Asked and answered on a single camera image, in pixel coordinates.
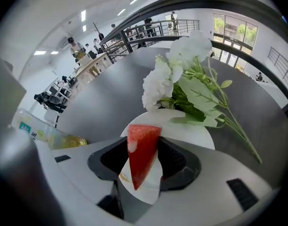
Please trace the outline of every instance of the metal railing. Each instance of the metal railing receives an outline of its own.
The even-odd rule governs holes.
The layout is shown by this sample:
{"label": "metal railing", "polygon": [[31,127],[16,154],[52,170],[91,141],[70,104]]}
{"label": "metal railing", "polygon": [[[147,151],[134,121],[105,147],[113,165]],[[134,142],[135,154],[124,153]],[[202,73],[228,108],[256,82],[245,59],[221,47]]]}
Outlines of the metal railing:
{"label": "metal railing", "polygon": [[[125,56],[128,53],[131,53],[136,45],[140,46],[147,46],[146,42],[158,42],[158,41],[174,41],[179,39],[183,36],[181,33],[173,33],[171,36],[167,36],[163,32],[164,28],[162,24],[160,24],[160,29],[157,32],[156,30],[152,33],[155,33],[155,36],[149,33],[151,36],[147,36],[143,33],[145,31],[144,26],[149,24],[144,24],[141,26],[136,26],[134,28],[129,28],[130,26],[143,21],[148,17],[152,17],[161,13],[169,12],[172,10],[179,10],[179,9],[187,9],[187,8],[215,8],[215,9],[223,9],[231,12],[240,13],[246,15],[250,18],[253,18],[269,28],[273,29],[279,36],[281,36],[287,43],[288,43],[288,26],[285,24],[284,21],[281,20],[281,15],[278,14],[272,8],[266,6],[265,4],[257,1],[257,0],[158,0],[152,4],[141,8],[128,18],[126,18],[123,22],[121,22],[111,33],[109,33],[100,43],[103,49],[108,53],[109,56]],[[150,24],[162,23],[162,21],[153,22]],[[128,32],[135,30],[137,38],[131,40],[130,37],[132,34],[128,35]],[[269,70],[265,65],[260,63],[255,58],[251,57],[247,53],[233,48],[229,45],[211,41],[212,46],[214,48],[222,49],[228,53],[234,54],[255,68],[265,74],[285,95],[288,100],[288,88],[284,85],[284,83],[273,73]],[[284,113],[288,117],[288,106]]]}
{"label": "metal railing", "polygon": [[282,80],[288,87],[288,60],[283,57],[277,50],[271,47],[268,58],[282,75]]}
{"label": "metal railing", "polygon": [[155,40],[147,44],[145,41],[137,42],[143,38],[187,35],[192,30],[199,30],[199,20],[174,19],[156,21],[120,31],[112,39],[101,44],[101,46],[107,52],[110,60],[115,62],[117,57],[126,56],[137,48],[148,47],[156,42]]}

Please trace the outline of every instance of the curved black frame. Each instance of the curved black frame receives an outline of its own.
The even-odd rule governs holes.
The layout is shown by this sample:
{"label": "curved black frame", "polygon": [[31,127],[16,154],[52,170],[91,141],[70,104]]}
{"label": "curved black frame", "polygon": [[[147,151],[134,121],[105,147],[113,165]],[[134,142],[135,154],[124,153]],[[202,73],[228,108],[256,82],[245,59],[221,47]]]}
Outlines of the curved black frame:
{"label": "curved black frame", "polygon": [[214,8],[245,15],[268,26],[288,43],[288,25],[282,15],[258,0],[158,0],[126,18],[100,44],[111,40],[120,31],[147,17],[187,8]]}

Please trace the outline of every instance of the ceiling light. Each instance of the ceiling light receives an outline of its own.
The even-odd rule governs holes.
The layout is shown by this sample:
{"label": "ceiling light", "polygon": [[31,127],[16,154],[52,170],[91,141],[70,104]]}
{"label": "ceiling light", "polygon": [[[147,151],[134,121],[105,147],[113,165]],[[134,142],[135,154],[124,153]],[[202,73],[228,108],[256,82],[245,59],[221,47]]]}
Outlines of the ceiling light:
{"label": "ceiling light", "polygon": [[122,9],[122,11],[121,12],[119,12],[117,15],[118,16],[120,16],[124,11],[125,11],[126,9],[124,8],[124,9]]}
{"label": "ceiling light", "polygon": [[82,11],[81,12],[81,21],[85,21],[85,18],[86,18],[86,10]]}
{"label": "ceiling light", "polygon": [[34,55],[44,55],[46,51],[36,51]]}
{"label": "ceiling light", "polygon": [[133,4],[133,3],[135,3],[137,0],[133,0],[131,3],[129,3],[129,4]]}

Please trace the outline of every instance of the flower bouquet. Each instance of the flower bouquet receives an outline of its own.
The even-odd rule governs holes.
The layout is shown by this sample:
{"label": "flower bouquet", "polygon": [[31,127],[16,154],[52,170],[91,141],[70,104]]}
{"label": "flower bouquet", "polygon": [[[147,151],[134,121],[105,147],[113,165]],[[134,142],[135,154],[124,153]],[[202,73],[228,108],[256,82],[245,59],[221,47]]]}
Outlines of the flower bouquet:
{"label": "flower bouquet", "polygon": [[[171,45],[165,60],[156,56],[155,69],[144,79],[142,101],[148,111],[160,106],[177,109],[185,117],[171,119],[173,123],[200,125],[212,128],[229,126],[248,145],[262,163],[258,152],[229,109],[229,99],[223,88],[231,80],[217,82],[217,72],[210,66],[212,44],[202,32],[194,30],[189,37],[181,37]],[[208,67],[201,66],[207,58]]]}

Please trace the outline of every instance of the desk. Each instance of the desk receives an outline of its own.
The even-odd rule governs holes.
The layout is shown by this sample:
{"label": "desk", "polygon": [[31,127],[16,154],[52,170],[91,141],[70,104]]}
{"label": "desk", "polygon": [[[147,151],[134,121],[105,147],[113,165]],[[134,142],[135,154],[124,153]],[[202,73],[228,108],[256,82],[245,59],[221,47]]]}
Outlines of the desk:
{"label": "desk", "polygon": [[80,68],[76,72],[75,77],[82,83],[88,83],[89,81],[92,80],[92,78],[85,78],[85,75],[88,74],[88,72],[92,74],[94,78],[97,75],[99,75],[94,70],[90,71],[93,67],[96,68],[97,70],[100,69],[101,71],[104,71],[110,65],[111,65],[111,62],[106,53],[98,54],[96,58],[91,59],[87,64],[80,66]]}
{"label": "desk", "polygon": [[[142,105],[143,78],[155,65],[155,56],[165,57],[166,48],[140,48],[125,56],[88,84],[59,118],[58,129],[88,140],[88,143],[119,137]],[[224,127],[210,129],[215,149],[231,155],[264,178],[280,186],[288,166],[288,119],[274,99],[244,73],[215,59],[219,84],[233,80],[225,89],[230,110],[259,152],[260,165],[236,133]]]}

